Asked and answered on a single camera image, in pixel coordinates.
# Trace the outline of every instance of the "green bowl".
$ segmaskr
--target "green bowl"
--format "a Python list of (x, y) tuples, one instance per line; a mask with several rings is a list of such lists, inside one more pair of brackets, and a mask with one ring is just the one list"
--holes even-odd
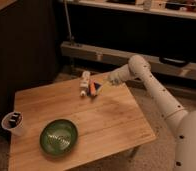
[(69, 120), (59, 119), (44, 128), (40, 135), (40, 145), (46, 154), (58, 157), (72, 149), (77, 137), (76, 126)]

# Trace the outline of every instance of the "cup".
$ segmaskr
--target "cup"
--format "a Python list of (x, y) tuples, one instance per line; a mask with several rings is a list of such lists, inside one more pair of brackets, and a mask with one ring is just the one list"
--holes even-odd
[[(12, 116), (18, 113), (20, 114), (20, 121), (17, 125), (15, 125), (14, 127), (11, 126), (9, 120), (12, 118)], [(24, 124), (24, 118), (23, 115), (20, 112), (10, 112), (7, 115), (4, 116), (4, 118), (1, 121), (1, 126), (3, 129), (10, 131), (12, 134), (17, 135), (17, 136), (21, 136), (24, 135), (26, 133), (26, 127)]]

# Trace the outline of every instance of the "orange object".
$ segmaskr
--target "orange object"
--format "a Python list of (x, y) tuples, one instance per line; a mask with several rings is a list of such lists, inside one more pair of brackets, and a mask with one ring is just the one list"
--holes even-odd
[(90, 94), (91, 94), (91, 96), (97, 95), (95, 83), (92, 80), (90, 80)]

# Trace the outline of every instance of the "wall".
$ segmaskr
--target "wall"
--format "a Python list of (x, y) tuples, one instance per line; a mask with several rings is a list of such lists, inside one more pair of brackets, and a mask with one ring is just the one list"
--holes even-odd
[(13, 110), (15, 91), (55, 77), (56, 36), (50, 0), (19, 0), (0, 11), (0, 121)]

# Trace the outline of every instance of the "table leg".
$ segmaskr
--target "table leg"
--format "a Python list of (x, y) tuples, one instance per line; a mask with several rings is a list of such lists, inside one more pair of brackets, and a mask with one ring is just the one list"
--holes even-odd
[(130, 153), (130, 155), (129, 155), (129, 157), (130, 157), (131, 159), (135, 156), (135, 154), (136, 154), (137, 151), (139, 150), (139, 147), (140, 147), (140, 146), (137, 146), (137, 147), (134, 147), (134, 148), (132, 149), (132, 151), (131, 151), (131, 153)]

